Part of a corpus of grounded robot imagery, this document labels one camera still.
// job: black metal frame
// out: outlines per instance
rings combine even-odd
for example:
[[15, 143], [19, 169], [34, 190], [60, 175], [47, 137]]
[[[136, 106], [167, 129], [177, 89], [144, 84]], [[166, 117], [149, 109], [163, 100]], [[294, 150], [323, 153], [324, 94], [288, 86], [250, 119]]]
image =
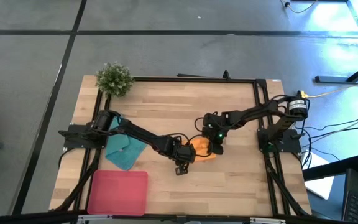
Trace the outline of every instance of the black metal frame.
[[222, 216], [222, 215], [143, 215], [141, 217], [133, 216], [112, 216], [112, 215], [87, 215], [86, 210], [68, 211], [68, 212], [48, 212], [48, 213], [33, 213], [23, 215], [8, 215], [0, 217], [0, 224], [33, 224], [33, 223], [66, 223], [88, 220], [100, 220], [100, 219], [122, 219], [122, 220], [160, 220], [171, 221], [178, 223], [186, 223], [192, 220], [200, 222], [210, 221], [210, 219], [217, 222], [243, 222], [243, 223], [266, 223], [275, 221], [274, 223], [287, 223], [287, 224], [310, 224], [310, 223], [325, 223], [325, 224], [353, 224], [353, 222], [336, 221], [336, 220], [322, 220], [314, 217], [298, 217], [293, 215], [276, 215], [274, 217], [238, 217], [238, 216]]
[[[255, 104], [261, 103], [258, 87], [261, 87], [261, 89], [262, 89], [262, 92], [264, 95], [264, 101], [266, 102], [269, 100], [266, 80], [230, 78], [227, 71], [224, 72], [224, 75], [222, 78], [210, 78], [210, 77], [201, 77], [201, 76], [196, 76], [196, 75], [185, 75], [185, 74], [178, 74], [178, 77], [134, 77], [134, 78], [135, 78], [135, 81], [137, 81], [137, 82], [246, 83], [246, 84], [251, 84], [253, 87]], [[101, 100], [101, 96], [98, 96], [96, 101], [100, 101], [100, 100]], [[106, 102], [104, 104], [104, 109], [109, 109], [110, 101], [111, 101], [111, 96], [109, 95], [106, 98]], [[99, 108], [99, 107], [100, 107], [100, 104], [96, 103], [94, 111], [96, 111], [97, 108]], [[269, 124], [273, 124], [272, 117], [269, 117], [268, 120], [269, 120]], [[264, 128], [264, 121], [262, 118], [259, 119], [259, 128]], [[279, 153], [275, 153], [274, 158], [275, 158], [275, 163], [276, 163], [276, 168], [277, 168], [277, 174], [284, 181]], [[88, 163], [87, 162], [85, 163], [84, 161], [82, 163], [81, 170], [86, 170], [86, 168], [88, 166]], [[267, 175], [267, 180], [268, 180], [268, 190], [269, 190], [269, 194], [270, 194], [270, 203], [272, 206], [272, 213], [273, 213], [273, 215], [278, 215], [278, 206], [277, 206], [277, 199], [275, 197], [275, 187], [273, 184], [273, 179], [271, 176], [269, 176], [269, 174], [267, 172], [266, 172], [266, 175]], [[90, 182], [90, 185], [88, 188], [88, 195], [86, 198], [86, 207], [85, 208], [88, 207], [88, 200], [89, 200], [89, 194], [90, 194], [90, 190], [91, 190], [90, 186], [92, 183], [92, 178], [93, 178], [93, 175], [91, 176], [91, 180], [90, 180], [91, 182]], [[284, 196], [282, 196], [282, 198], [283, 198], [284, 212], [286, 215], [289, 215], [290, 214], [289, 204], [285, 200]], [[203, 217], [203, 220], [207, 220], [207, 221], [220, 221], [221, 220], [221, 217], [209, 216], [209, 215], [202, 216], [202, 215], [148, 215], [148, 214], [141, 216], [141, 219], [149, 219], [154, 216], [160, 217], [161, 220], [171, 220], [172, 217], [175, 217], [176, 220], [177, 219], [186, 220], [186, 222], [191, 221], [191, 220], [199, 221], [200, 217]], [[228, 216], [228, 217], [225, 217], [224, 220], [225, 221], [231, 220], [233, 222], [238, 222], [240, 220], [241, 222], [246, 222], [247, 220], [249, 220], [249, 217], [233, 217], [233, 219], [232, 219], [230, 216]]]
[[[342, 1], [342, 0], [322, 0], [322, 1]], [[45, 108], [39, 129], [30, 150], [29, 158], [25, 165], [25, 172], [19, 181], [17, 194], [11, 205], [12, 214], [20, 214], [22, 212], [25, 198], [29, 190], [32, 176], [35, 172], [38, 158], [44, 143], [47, 128], [52, 117], [52, 111], [57, 100], [58, 92], [61, 87], [71, 50], [78, 35], [261, 35], [261, 36], [286, 36], [286, 37], [324, 37], [324, 38], [358, 38], [358, 32], [326, 32], [326, 31], [241, 31], [241, 30], [78, 30], [80, 22], [85, 10], [87, 0], [81, 0], [75, 23], [71, 30], [5, 30], [0, 29], [0, 35], [64, 35], [69, 36], [68, 43], [63, 54], [60, 69], [57, 73], [56, 82], [51, 90], [50, 98]], [[89, 160], [90, 149], [85, 150], [84, 164]]]
[[[102, 92], [100, 90], [98, 90], [98, 94], [96, 95], [96, 103], [94, 105], [93, 108], [93, 114], [92, 114], [92, 121], [94, 121], [94, 119], [96, 118], [96, 116], [98, 115], [99, 109], [100, 109], [100, 102], [102, 100]], [[82, 161], [82, 166], [81, 166], [81, 172], [80, 172], [80, 178], [81, 179], [85, 173], [86, 173], [86, 168], [90, 162], [90, 153], [91, 153], [91, 149], [87, 148], [85, 149], [85, 153], [84, 153], [84, 159]], [[78, 210], [80, 209], [80, 202], [81, 202], [81, 196], [82, 196], [82, 191], [78, 194], [78, 196], [76, 197], [75, 201], [74, 201], [74, 210]]]

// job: white cable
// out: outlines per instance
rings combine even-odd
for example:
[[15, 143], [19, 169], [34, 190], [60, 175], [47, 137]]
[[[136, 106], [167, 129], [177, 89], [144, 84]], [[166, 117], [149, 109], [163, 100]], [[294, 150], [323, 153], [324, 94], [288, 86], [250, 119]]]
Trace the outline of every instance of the white cable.
[[[287, 2], [284, 1], [284, 0], [281, 0], [281, 2], [283, 2], [284, 6], [285, 6], [285, 4], [287, 3]], [[285, 7], [291, 9], [291, 11], [293, 11], [294, 13], [302, 13], [302, 12], [305, 12], [306, 10], [310, 9], [314, 4], [316, 4], [316, 2], [318, 2], [318, 0], [315, 0], [309, 7], [307, 7], [306, 9], [304, 9], [304, 10], [302, 10], [302, 11], [300, 11], [300, 12], [297, 12], [297, 11], [293, 10], [289, 4], [288, 4], [287, 6], [285, 6]]]
[[348, 88], [355, 87], [355, 86], [358, 86], [358, 84], [351, 85], [351, 86], [347, 86], [347, 87], [344, 87], [344, 88], [339, 88], [339, 89], [337, 89], [337, 90], [329, 91], [329, 92], [322, 93], [322, 94], [318, 94], [318, 95], [315, 95], [315, 96], [309, 96], [309, 95], [307, 95], [307, 94], [304, 94], [303, 97], [304, 97], [304, 98], [317, 98], [317, 97], [321, 97], [321, 96], [326, 96], [326, 95], [328, 95], [328, 94], [336, 93], [337, 91], [346, 90], [346, 89], [348, 89]]
[[325, 135], [325, 136], [321, 136], [320, 138], [318, 138], [318, 139], [314, 140], [313, 142], [311, 142], [311, 144], [313, 144], [313, 143], [315, 143], [316, 141], [319, 141], [319, 140], [321, 140], [321, 139], [323, 139], [323, 138], [325, 138], [325, 137], [328, 137], [328, 136], [333, 135], [333, 134], [335, 134], [335, 133], [341, 132], [341, 131], [343, 131], [343, 130], [345, 130], [345, 129], [351, 128], [351, 127], [353, 127], [353, 126], [355, 126], [355, 125], [357, 125], [357, 124], [358, 124], [358, 121], [357, 121], [356, 123], [354, 123], [354, 124], [349, 125], [349, 126], [346, 127], [346, 128], [342, 128], [342, 129], [340, 129], [340, 130], [338, 130], [338, 131], [334, 131], [334, 132], [331, 133], [331, 134], [327, 134], [327, 135]]

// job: cable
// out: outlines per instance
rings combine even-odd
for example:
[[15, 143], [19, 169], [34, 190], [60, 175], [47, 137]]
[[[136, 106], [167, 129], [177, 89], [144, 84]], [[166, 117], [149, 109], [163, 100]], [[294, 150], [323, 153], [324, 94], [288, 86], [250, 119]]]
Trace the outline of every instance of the cable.
[[332, 154], [332, 153], [323, 152], [323, 151], [320, 151], [320, 150], [318, 150], [318, 149], [316, 149], [316, 148], [313, 148], [313, 147], [312, 147], [311, 149], [316, 150], [316, 151], [318, 151], [318, 152], [320, 152], [320, 153], [323, 153], [323, 154], [327, 154], [327, 155], [333, 156], [333, 157], [335, 157], [336, 160], [340, 161], [340, 159], [339, 159], [338, 157], [336, 157], [336, 156], [335, 156], [334, 154]]
[[340, 123], [340, 124], [330, 124], [330, 125], [324, 126], [322, 129], [315, 128], [315, 127], [304, 127], [304, 128], [311, 128], [311, 129], [314, 129], [314, 130], [317, 130], [317, 131], [323, 131], [324, 129], [326, 129], [328, 127], [339, 126], [339, 125], [343, 125], [343, 124], [349, 124], [349, 123], [353, 123], [353, 122], [356, 122], [356, 121], [358, 121], [358, 119], [355, 119], [353, 121], [347, 121], [347, 122]]
[[186, 138], [186, 140], [187, 140], [187, 141], [190, 141], [190, 140], [189, 140], [189, 137], [187, 137], [187, 135], [186, 135], [186, 134], [183, 134], [183, 133], [165, 134], [165, 135], [163, 135], [163, 136], [174, 136], [174, 135], [184, 136], [184, 137]]
[[277, 108], [284, 108], [284, 112], [287, 112], [287, 107], [286, 106], [281, 105], [281, 106], [278, 106]]
[[[196, 134], [195, 136], [193, 136], [193, 137], [191, 137], [191, 138], [189, 139], [189, 141], [187, 142], [187, 144], [189, 144], [190, 141], [193, 140], [195, 137], [203, 137], [203, 135], [202, 135], [202, 134]], [[207, 155], [198, 155], [198, 154], [196, 154], [196, 156], [199, 156], [199, 157], [208, 157], [208, 156], [210, 156], [210, 155], [212, 154], [213, 144], [212, 144], [211, 140], [208, 139], [208, 141], [209, 141], [209, 145], [211, 146], [210, 152], [209, 152]]]
[[194, 127], [196, 128], [197, 131], [203, 132], [202, 130], [200, 130], [200, 129], [197, 128], [197, 121], [198, 121], [199, 119], [203, 119], [203, 117], [197, 118], [197, 119], [194, 121]]
[[293, 10], [293, 9], [291, 8], [289, 2], [286, 2], [286, 1], [284, 1], [284, 0], [281, 0], [281, 2], [283, 2], [283, 3], [284, 3], [284, 6], [287, 7], [287, 8], [289, 8], [289, 9], [291, 9], [291, 11], [293, 11], [294, 13], [302, 13], [302, 12], [305, 12], [306, 10], [310, 9], [314, 4], [316, 4], [316, 3], [318, 2], [318, 0], [316, 0], [315, 2], [313, 2], [313, 3], [312, 3], [309, 7], [307, 7], [306, 9], [304, 9], [304, 10], [302, 10], [302, 11], [299, 11], [299, 12]]
[[338, 91], [345, 90], [347, 88], [355, 87], [355, 86], [358, 86], [358, 84], [347, 86], [347, 87], [344, 87], [344, 88], [339, 88], [337, 90], [329, 91], [329, 92], [318, 94], [318, 95], [315, 95], [315, 96], [309, 96], [306, 93], [304, 93], [304, 91], [301, 91], [301, 96], [302, 96], [302, 98], [317, 98], [317, 97], [320, 97], [320, 96], [326, 96], [328, 94], [336, 93]]
[[305, 161], [303, 162], [302, 164], [302, 168], [305, 166], [305, 164], [307, 164], [307, 162], [309, 161], [309, 158], [310, 158], [310, 163], [309, 163], [309, 166], [311, 164], [311, 136], [309, 134], [309, 132], [307, 130], [304, 130], [304, 132], [308, 135], [308, 141], [309, 141], [309, 150], [307, 151], [308, 155], [306, 156], [305, 158]]
[[332, 134], [335, 134], [335, 133], [338, 133], [338, 132], [347, 130], [347, 129], [349, 129], [349, 128], [351, 128], [351, 127], [357, 125], [357, 124], [358, 124], [358, 121], [355, 122], [355, 123], [352, 124], [352, 125], [349, 125], [349, 126], [346, 127], [346, 128], [342, 128], [342, 129], [340, 129], [340, 130], [338, 130], [338, 131], [332, 131], [332, 132], [330, 132], [330, 133], [322, 134], [322, 135], [320, 135], [320, 136], [314, 136], [313, 138], [317, 138], [317, 137], [320, 137], [320, 138], [318, 138], [317, 140], [315, 140], [315, 141], [313, 141], [313, 142], [311, 142], [311, 143], [315, 143], [315, 142], [320, 141], [320, 140], [322, 140], [323, 138], [326, 138], [326, 137], [328, 137], [328, 136], [330, 136], [330, 135], [332, 135]]
[[64, 156], [66, 153], [71, 152], [71, 150], [73, 150], [73, 149], [67, 149], [65, 152], [63, 152], [62, 155], [60, 155], [58, 167], [60, 167], [60, 164], [62, 163], [63, 156]]
[[[310, 109], [310, 100], [309, 99], [305, 99], [307, 102], [308, 102], [308, 112], [309, 112], [309, 109]], [[302, 137], [303, 135], [303, 131], [305, 130], [305, 121], [306, 119], [303, 120], [302, 122], [302, 130], [301, 130], [301, 134], [300, 134], [300, 137]]]
[[331, 132], [328, 132], [328, 133], [325, 133], [325, 134], [320, 134], [320, 135], [318, 135], [318, 136], [313, 136], [313, 137], [311, 137], [311, 138], [318, 138], [318, 137], [321, 137], [321, 136], [327, 136], [327, 135], [330, 135], [330, 134], [334, 134], [334, 133], [336, 133], [336, 132], [352, 131], [352, 130], [355, 130], [355, 129], [358, 129], [358, 127], [357, 127], [357, 128], [348, 128], [348, 129], [339, 130], [339, 131], [331, 131]]

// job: black bracket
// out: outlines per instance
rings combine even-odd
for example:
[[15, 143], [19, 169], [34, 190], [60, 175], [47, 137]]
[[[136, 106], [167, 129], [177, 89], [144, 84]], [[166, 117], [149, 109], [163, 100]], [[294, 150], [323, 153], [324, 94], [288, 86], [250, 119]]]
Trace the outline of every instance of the black bracket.
[[67, 149], [73, 148], [84, 148], [84, 149], [94, 149], [94, 148], [104, 148], [107, 141], [107, 136], [98, 136], [95, 139], [86, 139], [80, 136], [75, 136], [76, 133], [85, 133], [90, 130], [91, 123], [86, 125], [69, 125], [67, 132], [63, 136], [72, 135], [70, 137], [65, 136], [64, 147]]
[[267, 82], [266, 79], [255, 79], [256, 83], [262, 87], [263, 89], [267, 89]]
[[225, 78], [226, 80], [230, 80], [230, 79], [231, 79], [231, 78], [230, 78], [230, 75], [229, 75], [229, 72], [228, 72], [227, 70], [225, 70], [225, 71], [223, 72], [222, 78]]
[[258, 129], [258, 143], [259, 149], [262, 152], [294, 152], [300, 153], [301, 152], [301, 145], [299, 140], [292, 138], [293, 135], [296, 135], [297, 131], [288, 129], [283, 134], [283, 139], [281, 141], [270, 142], [269, 137], [267, 134], [267, 129]]
[[189, 173], [188, 171], [188, 168], [189, 168], [189, 163], [186, 162], [186, 163], [179, 163], [179, 162], [176, 162], [177, 164], [177, 168], [175, 168], [175, 172], [177, 175], [184, 175], [184, 174], [187, 174]]

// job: orange object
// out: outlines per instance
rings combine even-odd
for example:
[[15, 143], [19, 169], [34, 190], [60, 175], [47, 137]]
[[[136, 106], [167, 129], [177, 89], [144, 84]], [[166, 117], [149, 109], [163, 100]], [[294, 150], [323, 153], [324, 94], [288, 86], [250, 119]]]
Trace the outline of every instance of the orange object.
[[[193, 145], [194, 149], [196, 149], [197, 155], [206, 156], [208, 155], [208, 144], [209, 140], [207, 138], [196, 138], [190, 141], [190, 144]], [[197, 161], [205, 161], [207, 159], [214, 159], [216, 157], [215, 153], [212, 153], [208, 157], [200, 157], [196, 156], [195, 162]]]

